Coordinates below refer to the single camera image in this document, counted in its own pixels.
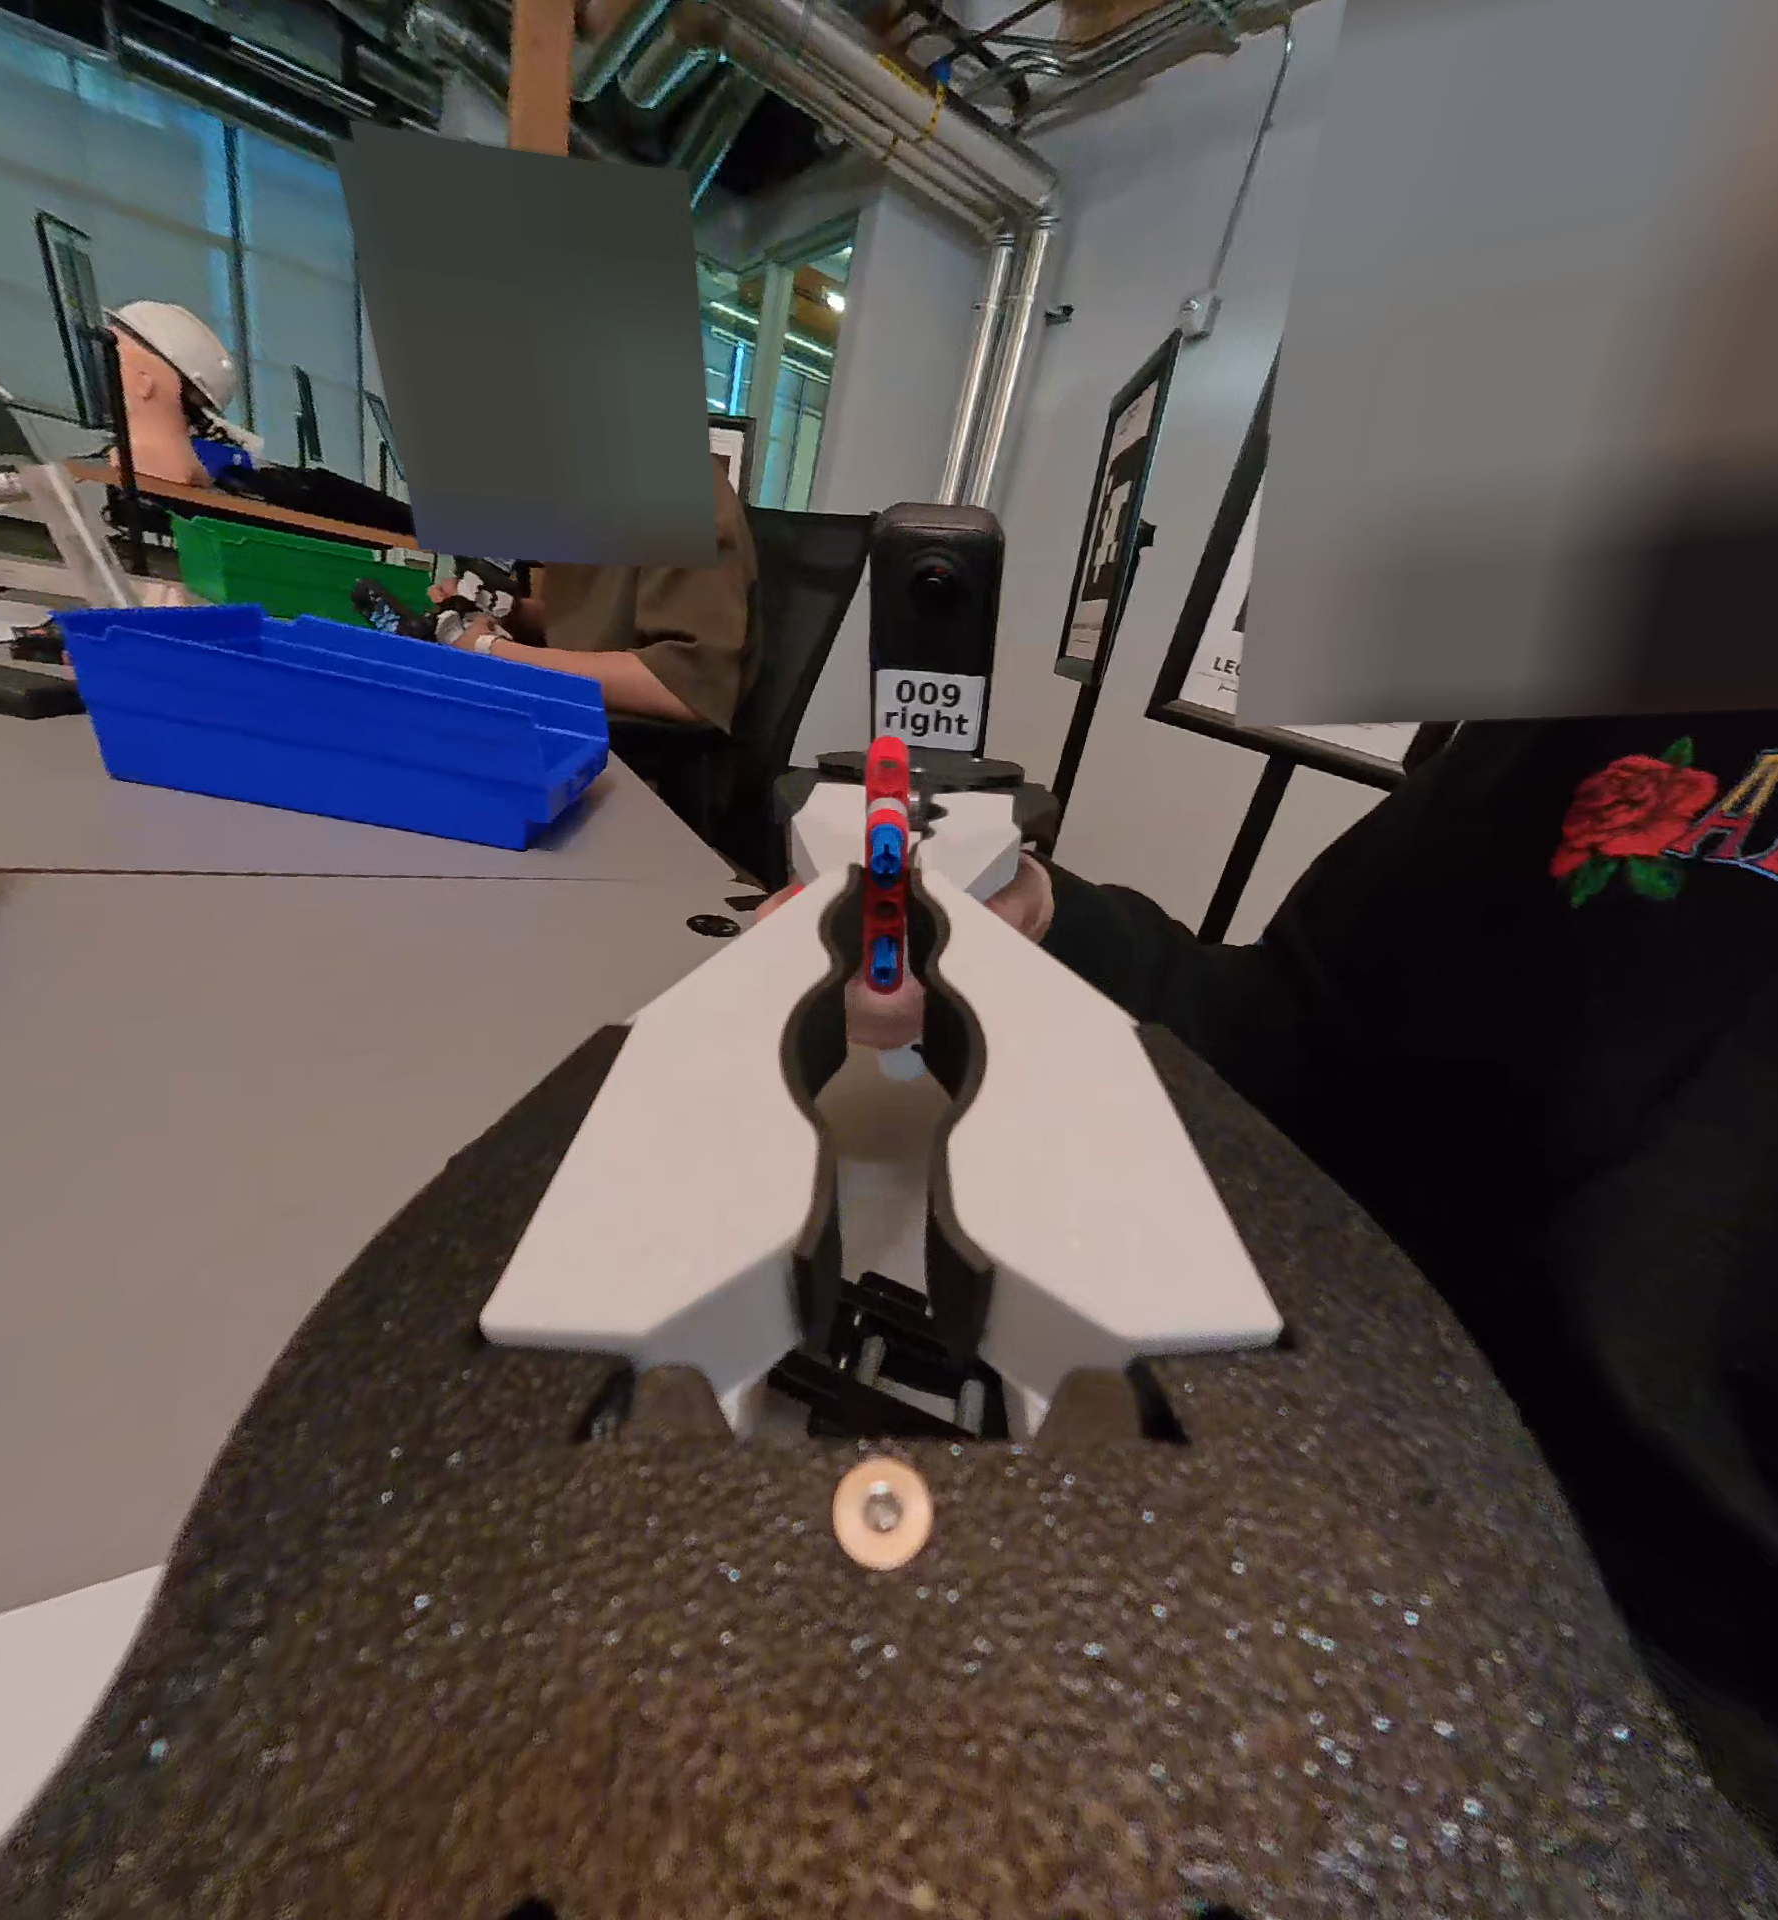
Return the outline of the person's black clothed torso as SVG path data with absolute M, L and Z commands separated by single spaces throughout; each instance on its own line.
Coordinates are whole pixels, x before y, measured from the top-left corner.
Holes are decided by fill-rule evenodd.
M 1468 728 L 1296 895 L 1377 982 L 1368 1211 L 1778 1835 L 1778 710 Z

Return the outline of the person's right forearm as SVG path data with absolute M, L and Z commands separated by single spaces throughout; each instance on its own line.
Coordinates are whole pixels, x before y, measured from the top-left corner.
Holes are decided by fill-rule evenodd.
M 1377 1139 L 1365 1071 L 1371 972 L 1292 895 L 1250 945 L 1207 945 L 1156 902 L 1038 863 L 1036 942 L 1134 1020 L 1172 1033 L 1367 1209 Z

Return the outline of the green plastic bin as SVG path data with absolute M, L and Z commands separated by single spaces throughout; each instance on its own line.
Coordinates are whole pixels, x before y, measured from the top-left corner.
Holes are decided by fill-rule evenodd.
M 353 594 L 383 587 L 414 615 L 430 611 L 430 571 L 338 541 L 319 541 L 260 523 L 170 516 L 183 585 L 214 607 L 260 607 L 280 619 L 324 619 L 360 627 Z

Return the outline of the red toy beam assembly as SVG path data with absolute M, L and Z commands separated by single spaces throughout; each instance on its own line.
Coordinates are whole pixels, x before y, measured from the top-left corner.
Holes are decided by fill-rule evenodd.
M 876 996 L 902 989 L 906 895 L 915 864 L 915 796 L 903 739 L 882 733 L 865 757 L 862 984 Z

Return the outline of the white instruction booklet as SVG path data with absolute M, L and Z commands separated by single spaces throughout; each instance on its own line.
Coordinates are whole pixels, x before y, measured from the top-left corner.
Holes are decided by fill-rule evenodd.
M 146 1568 L 0 1612 L 0 1840 L 110 1690 L 161 1580 Z

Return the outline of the mannequin head with white helmet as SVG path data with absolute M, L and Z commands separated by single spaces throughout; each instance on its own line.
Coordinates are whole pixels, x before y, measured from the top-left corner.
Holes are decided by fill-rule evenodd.
M 241 379 L 222 338 L 167 302 L 132 302 L 107 322 L 133 475 L 209 488 L 250 471 L 260 437 L 229 419 Z

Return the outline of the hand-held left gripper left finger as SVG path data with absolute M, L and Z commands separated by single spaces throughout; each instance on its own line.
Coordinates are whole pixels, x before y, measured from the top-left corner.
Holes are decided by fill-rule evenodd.
M 737 1438 L 827 1331 L 844 1254 L 817 1108 L 846 1063 L 848 875 L 643 1005 L 480 1312 L 503 1348 L 706 1379 Z

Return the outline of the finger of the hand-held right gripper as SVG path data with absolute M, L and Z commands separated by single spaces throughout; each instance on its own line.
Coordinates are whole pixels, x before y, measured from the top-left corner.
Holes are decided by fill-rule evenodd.
M 949 790 L 924 802 L 917 875 L 931 898 L 936 887 L 988 904 L 1019 875 L 1020 826 L 1017 792 Z
M 786 883 L 810 885 L 868 863 L 868 792 L 860 783 L 812 780 L 786 817 Z

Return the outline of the black framed poster on easel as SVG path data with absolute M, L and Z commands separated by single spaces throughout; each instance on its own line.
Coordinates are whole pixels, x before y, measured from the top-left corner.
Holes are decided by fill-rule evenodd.
M 1117 391 L 1107 413 L 1055 656 L 1058 676 L 1078 685 L 1052 780 L 1058 826 L 1068 820 L 1120 617 L 1142 555 L 1156 536 L 1144 521 L 1144 497 L 1184 340 L 1184 329 L 1175 327 Z
M 1455 733 L 1455 726 L 1447 721 L 1257 726 L 1238 719 L 1238 682 L 1271 455 L 1274 387 L 1277 368 L 1269 372 L 1246 428 L 1238 462 L 1146 706 L 1151 721 L 1254 752 L 1263 760 L 1257 788 L 1198 928 L 1204 945 L 1218 945 L 1229 937 L 1238 905 L 1299 770 L 1385 792 L 1431 762 Z

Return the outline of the black toy chassis assembly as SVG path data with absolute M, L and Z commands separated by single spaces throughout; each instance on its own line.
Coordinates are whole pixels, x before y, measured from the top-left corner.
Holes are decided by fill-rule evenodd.
M 781 1357 L 765 1383 L 806 1412 L 813 1438 L 1011 1440 L 997 1373 L 950 1357 L 924 1293 L 876 1270 L 840 1282 L 821 1341 Z

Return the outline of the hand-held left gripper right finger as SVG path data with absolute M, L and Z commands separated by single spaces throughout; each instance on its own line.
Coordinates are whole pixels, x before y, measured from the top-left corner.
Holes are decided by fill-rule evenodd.
M 942 1340 L 1034 1436 L 1071 1375 L 1267 1350 L 1285 1316 L 1142 1030 L 940 873 L 910 891 L 932 1143 L 929 1281 Z

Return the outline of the grey desk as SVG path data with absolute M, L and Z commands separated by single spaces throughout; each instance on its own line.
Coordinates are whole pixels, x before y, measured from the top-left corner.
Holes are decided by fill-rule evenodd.
M 0 715 L 0 1612 L 158 1568 L 374 1231 L 741 894 L 621 764 L 506 852 Z

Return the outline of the silver ventilation pipe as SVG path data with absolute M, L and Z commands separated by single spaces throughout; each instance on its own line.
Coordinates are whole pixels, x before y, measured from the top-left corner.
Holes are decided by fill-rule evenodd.
M 988 505 L 1059 228 L 1058 177 L 945 83 L 906 71 L 835 3 L 679 3 L 671 20 L 684 42 L 726 58 L 990 242 L 940 479 L 945 501 Z

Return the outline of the blue plastic bin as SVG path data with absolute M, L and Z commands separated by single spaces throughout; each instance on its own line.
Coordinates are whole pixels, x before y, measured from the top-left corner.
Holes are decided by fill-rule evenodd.
M 254 604 L 59 612 L 114 780 L 523 850 L 611 754 L 585 678 Z

